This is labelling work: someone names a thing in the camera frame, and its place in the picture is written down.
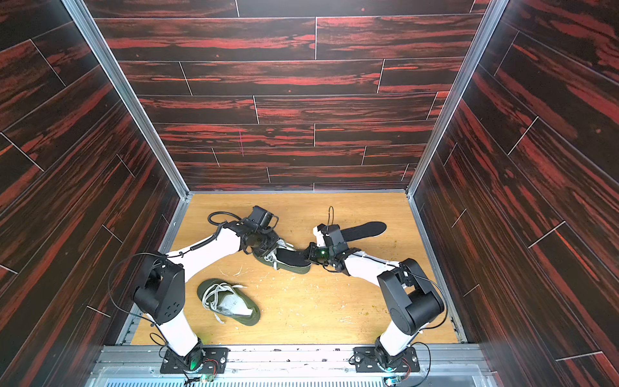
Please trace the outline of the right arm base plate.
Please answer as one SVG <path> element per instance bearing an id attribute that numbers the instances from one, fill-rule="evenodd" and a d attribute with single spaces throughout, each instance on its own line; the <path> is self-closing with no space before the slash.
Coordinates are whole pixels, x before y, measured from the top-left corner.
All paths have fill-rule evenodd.
<path id="1" fill-rule="evenodd" d="M 362 346 L 353 348 L 349 364 L 356 372 L 419 372 L 420 365 L 414 348 L 407 347 L 396 356 L 383 348 Z"/>

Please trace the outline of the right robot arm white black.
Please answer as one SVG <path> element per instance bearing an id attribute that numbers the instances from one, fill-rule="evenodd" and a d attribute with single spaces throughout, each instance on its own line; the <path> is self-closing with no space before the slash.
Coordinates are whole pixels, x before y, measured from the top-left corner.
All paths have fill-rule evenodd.
<path id="1" fill-rule="evenodd" d="M 327 270 L 380 288 L 391 318 L 375 344 L 376 357 L 384 363 L 402 357 L 411 340 L 445 311 L 441 296 L 417 261 L 386 261 L 348 245 L 379 236 L 386 229 L 379 221 L 345 229 L 321 223 L 313 229 L 317 242 L 303 253 L 305 259 Z"/>

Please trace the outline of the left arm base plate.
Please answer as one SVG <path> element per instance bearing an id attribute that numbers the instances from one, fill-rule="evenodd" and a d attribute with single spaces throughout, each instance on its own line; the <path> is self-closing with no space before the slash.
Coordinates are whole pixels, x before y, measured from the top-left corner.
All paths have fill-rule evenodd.
<path id="1" fill-rule="evenodd" d="M 224 347 L 198 345 L 186 356 L 167 349 L 161 365 L 161 374 L 219 375 L 225 372 L 230 350 Z"/>

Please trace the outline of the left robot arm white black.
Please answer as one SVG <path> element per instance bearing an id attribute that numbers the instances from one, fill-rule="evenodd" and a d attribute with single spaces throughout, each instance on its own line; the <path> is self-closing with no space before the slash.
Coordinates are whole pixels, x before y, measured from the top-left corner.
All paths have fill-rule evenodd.
<path id="1" fill-rule="evenodd" d="M 215 233 L 187 248 L 170 253 L 144 253 L 132 300 L 167 340 L 170 350 L 185 362 L 201 350 L 201 341 L 188 323 L 185 284 L 218 260 L 239 251 L 269 254 L 279 236 L 269 224 L 276 216 L 254 206 L 243 219 L 219 223 Z"/>

